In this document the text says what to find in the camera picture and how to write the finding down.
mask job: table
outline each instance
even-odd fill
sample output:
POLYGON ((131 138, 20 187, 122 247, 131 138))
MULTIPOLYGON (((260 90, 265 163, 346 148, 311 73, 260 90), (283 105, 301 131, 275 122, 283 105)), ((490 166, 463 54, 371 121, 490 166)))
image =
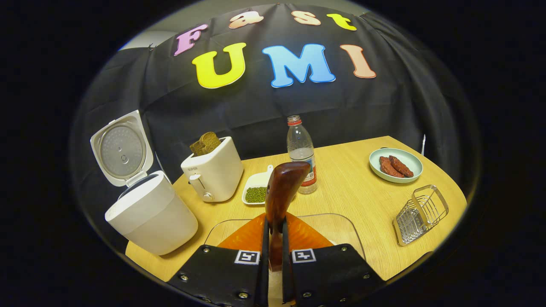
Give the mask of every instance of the table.
MULTIPOLYGON (((383 280, 403 271, 423 254, 438 248, 463 215, 467 203, 461 189, 437 165, 396 139, 385 136, 350 143, 315 148, 318 189, 311 194, 297 194, 288 212, 296 215, 336 213, 349 218, 358 233, 366 261, 383 280), (379 178, 369 164, 369 155, 381 147, 408 151, 423 163, 423 173, 409 184, 395 184, 379 178), (434 184, 449 205, 449 214, 431 231, 407 246, 399 246, 393 219, 411 198, 416 188, 434 184)), ((129 242, 125 254, 136 264, 168 281, 204 244, 210 230, 230 219, 252 219, 265 211, 264 206, 248 206, 241 201, 246 180, 267 166, 289 162, 287 153, 244 160, 244 172, 231 199, 205 203, 181 176, 173 186, 195 214, 199 229, 187 243, 163 255, 153 255, 129 242)))

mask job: toaster knob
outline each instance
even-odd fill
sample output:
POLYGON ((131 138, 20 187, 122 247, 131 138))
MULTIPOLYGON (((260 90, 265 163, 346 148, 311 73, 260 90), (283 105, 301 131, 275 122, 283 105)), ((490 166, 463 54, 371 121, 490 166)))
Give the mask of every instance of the toaster knob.
POLYGON ((203 200, 206 201, 206 202, 211 202, 212 200, 214 199, 214 196, 212 196, 212 194, 206 192, 205 194, 203 194, 203 200))

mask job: meat slice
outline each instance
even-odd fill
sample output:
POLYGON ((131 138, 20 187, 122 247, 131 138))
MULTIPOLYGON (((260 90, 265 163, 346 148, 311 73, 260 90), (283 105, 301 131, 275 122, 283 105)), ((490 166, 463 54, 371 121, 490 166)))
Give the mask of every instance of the meat slice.
POLYGON ((389 156, 390 164, 396 169, 398 172, 403 173, 406 177, 413 177, 413 172, 410 171, 410 169, 402 163, 398 158, 395 156, 389 156))
POLYGON ((390 164, 389 158, 379 157, 379 163, 381 164, 381 171, 385 174, 398 178, 404 178, 404 175, 393 168, 393 166, 390 164))

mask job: water bottle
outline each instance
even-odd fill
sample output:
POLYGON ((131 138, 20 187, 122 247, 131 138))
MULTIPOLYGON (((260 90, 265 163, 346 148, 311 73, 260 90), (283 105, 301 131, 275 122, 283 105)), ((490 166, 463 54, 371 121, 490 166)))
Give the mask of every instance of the water bottle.
POLYGON ((292 161, 304 161, 311 165, 311 170, 298 192, 310 194, 317 189, 317 166, 314 162, 313 141, 309 132, 302 126, 299 115, 288 117, 288 135, 286 144, 288 155, 292 161))

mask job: blue letter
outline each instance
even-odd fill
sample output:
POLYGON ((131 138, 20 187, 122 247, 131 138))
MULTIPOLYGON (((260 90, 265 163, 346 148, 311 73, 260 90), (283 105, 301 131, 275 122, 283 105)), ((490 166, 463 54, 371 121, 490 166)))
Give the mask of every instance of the blue letter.
POLYGON ((290 86, 294 79, 290 78, 286 69, 288 69, 301 83, 305 82, 307 71, 311 66, 311 76, 309 79, 313 82, 332 82, 336 79, 326 63, 324 58, 324 46, 319 44, 307 44, 301 51, 301 56, 297 57, 284 46, 271 46, 264 48, 263 53, 269 55, 273 65, 275 79, 271 82, 272 87, 290 86))

